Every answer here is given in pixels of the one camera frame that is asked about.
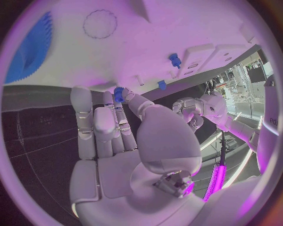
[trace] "blue plastic part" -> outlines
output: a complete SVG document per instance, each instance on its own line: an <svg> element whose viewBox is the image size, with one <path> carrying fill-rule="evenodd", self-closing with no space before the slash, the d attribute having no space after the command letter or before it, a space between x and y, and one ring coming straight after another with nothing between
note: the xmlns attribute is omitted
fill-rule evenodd
<svg viewBox="0 0 283 226"><path fill-rule="evenodd" d="M162 81L159 81L158 82L158 87L161 88L162 90L165 90L166 89L166 83L164 80Z"/></svg>
<svg viewBox="0 0 283 226"><path fill-rule="evenodd" d="M46 13L27 34L8 70L5 83L24 79L42 65L52 39L52 19Z"/></svg>
<svg viewBox="0 0 283 226"><path fill-rule="evenodd" d="M118 103L124 102L124 99L122 97L123 90L123 87L116 87L114 90L115 101Z"/></svg>
<svg viewBox="0 0 283 226"><path fill-rule="evenodd" d="M178 55L176 53L172 54L170 57L169 57L169 60L171 60L172 62L172 65L174 67L178 67L178 69L180 69L180 64L182 63L181 60L178 58Z"/></svg>

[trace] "humanoid robot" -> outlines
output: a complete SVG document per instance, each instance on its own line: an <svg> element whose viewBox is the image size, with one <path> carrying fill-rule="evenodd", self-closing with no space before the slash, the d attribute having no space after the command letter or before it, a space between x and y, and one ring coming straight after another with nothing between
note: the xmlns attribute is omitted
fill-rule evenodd
<svg viewBox="0 0 283 226"><path fill-rule="evenodd" d="M261 134L266 135L269 130L264 126L259 132L233 121L218 92L199 99L179 99L171 110L129 88L119 90L120 98L104 93L105 107L95 109L92 123L88 118L92 116L90 91L83 87L72 89L81 160L73 170L70 199L83 225L198 225L204 221L199 218L205 206L223 201L213 198L205 202L192 193L191 177L199 171L202 160L194 132L203 124L202 117L247 142L258 153L261 172L265 170L271 153L264 150L266 142ZM274 91L273 78L268 79L266 96ZM136 141L122 104L116 100L125 101L141 120ZM247 183L254 186L256 182L257 178ZM249 186L251 189L251 185L238 186L243 198L249 194ZM218 196L225 194L225 200L232 200L238 208L241 200L234 199L231 189L224 190L217 192ZM228 216L225 222L229 224L233 217Z"/></svg>

